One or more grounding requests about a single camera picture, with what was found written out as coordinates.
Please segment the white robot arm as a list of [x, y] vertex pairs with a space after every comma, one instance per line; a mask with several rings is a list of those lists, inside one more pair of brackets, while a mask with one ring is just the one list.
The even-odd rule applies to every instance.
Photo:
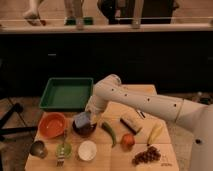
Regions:
[[189, 171], [213, 171], [213, 104], [130, 90], [123, 87], [120, 77], [115, 74], [94, 85], [85, 110], [95, 115], [102, 114], [109, 101], [175, 122], [192, 132], [194, 142]]

